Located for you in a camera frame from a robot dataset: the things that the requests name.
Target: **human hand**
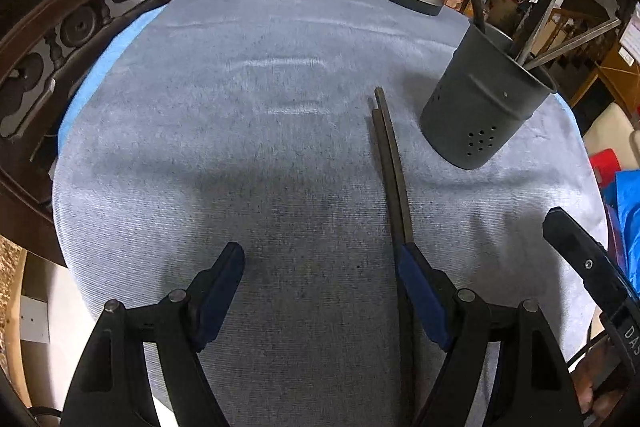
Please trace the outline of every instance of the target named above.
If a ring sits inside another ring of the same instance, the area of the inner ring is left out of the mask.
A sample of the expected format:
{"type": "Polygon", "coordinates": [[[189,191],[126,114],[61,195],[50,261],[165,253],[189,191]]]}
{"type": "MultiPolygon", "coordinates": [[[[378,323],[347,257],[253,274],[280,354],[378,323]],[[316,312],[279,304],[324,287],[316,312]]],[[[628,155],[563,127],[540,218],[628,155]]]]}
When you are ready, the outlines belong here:
{"type": "Polygon", "coordinates": [[[580,411],[586,413],[593,409],[593,413],[597,418],[591,427],[601,425],[623,395],[623,391],[610,391],[599,396],[596,400],[593,399],[593,382],[605,368],[609,349],[614,349],[609,340],[602,339],[578,362],[571,374],[571,378],[574,381],[575,394],[577,394],[578,403],[580,404],[580,411]]]}

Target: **kettle base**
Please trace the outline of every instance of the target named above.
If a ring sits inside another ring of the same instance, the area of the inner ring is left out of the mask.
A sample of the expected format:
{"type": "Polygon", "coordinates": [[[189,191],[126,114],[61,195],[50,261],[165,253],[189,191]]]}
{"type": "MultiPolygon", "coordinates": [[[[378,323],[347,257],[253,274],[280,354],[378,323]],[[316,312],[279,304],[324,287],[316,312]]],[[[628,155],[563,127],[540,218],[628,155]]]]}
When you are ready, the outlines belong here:
{"type": "Polygon", "coordinates": [[[436,16],[442,10],[442,4],[431,4],[425,1],[418,0],[389,0],[395,4],[399,4],[400,6],[404,6],[409,10],[413,10],[415,12],[424,13],[425,15],[433,15],[436,16]]]}

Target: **gray tablecloth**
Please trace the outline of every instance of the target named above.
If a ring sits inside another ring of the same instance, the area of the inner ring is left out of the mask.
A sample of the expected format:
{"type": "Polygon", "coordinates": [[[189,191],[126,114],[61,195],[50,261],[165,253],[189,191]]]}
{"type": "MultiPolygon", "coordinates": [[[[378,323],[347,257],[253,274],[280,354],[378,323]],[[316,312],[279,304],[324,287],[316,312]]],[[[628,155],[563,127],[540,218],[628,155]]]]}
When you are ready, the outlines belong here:
{"type": "MultiPolygon", "coordinates": [[[[56,168],[56,227],[92,314],[109,298],[156,302],[238,241],[244,279],[200,356],[231,425],[396,425],[396,281],[370,117],[383,86],[420,249],[486,301],[537,299],[572,354],[593,303],[542,220],[561,205],[603,243],[606,227],[571,118],[550,96],[476,171],[418,127],[467,27],[387,0],[173,0],[81,111],[56,168]]],[[[420,404],[443,358],[416,335],[420,404]]],[[[148,365],[168,404],[153,353],[148,365]]]]}

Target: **black utensil holder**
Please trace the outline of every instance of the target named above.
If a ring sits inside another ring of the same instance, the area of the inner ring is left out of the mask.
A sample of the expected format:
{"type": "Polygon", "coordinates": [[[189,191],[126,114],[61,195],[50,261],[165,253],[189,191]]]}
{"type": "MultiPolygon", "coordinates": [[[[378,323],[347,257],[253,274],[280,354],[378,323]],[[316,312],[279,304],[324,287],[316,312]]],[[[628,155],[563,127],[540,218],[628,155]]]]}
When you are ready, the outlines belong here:
{"type": "Polygon", "coordinates": [[[507,56],[511,39],[492,26],[471,25],[420,115],[436,152],[462,169],[478,169],[529,120],[556,83],[507,56]]]}

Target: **screw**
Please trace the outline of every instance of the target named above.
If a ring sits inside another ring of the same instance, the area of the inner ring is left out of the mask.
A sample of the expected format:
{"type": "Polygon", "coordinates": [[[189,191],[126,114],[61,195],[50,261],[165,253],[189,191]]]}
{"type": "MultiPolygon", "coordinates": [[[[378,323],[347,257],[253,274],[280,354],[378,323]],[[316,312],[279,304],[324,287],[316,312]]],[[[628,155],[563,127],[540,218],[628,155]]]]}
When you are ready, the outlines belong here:
{"type": "Polygon", "coordinates": [[[529,313],[535,313],[538,311],[538,303],[531,299],[527,299],[526,301],[524,301],[522,303],[522,307],[529,313]]]}
{"type": "Polygon", "coordinates": [[[463,302],[472,302],[476,298],[476,294],[471,290],[462,288],[462,290],[458,292],[458,298],[460,298],[460,300],[463,302]]]}
{"type": "Polygon", "coordinates": [[[104,311],[113,313],[119,308],[119,306],[120,306],[120,301],[118,301],[117,299],[109,299],[107,302],[104,303],[104,311]]]}
{"type": "Polygon", "coordinates": [[[171,290],[169,293],[169,300],[171,302],[181,302],[184,301],[184,298],[187,296],[187,292],[182,288],[177,288],[175,290],[171,290]]]}

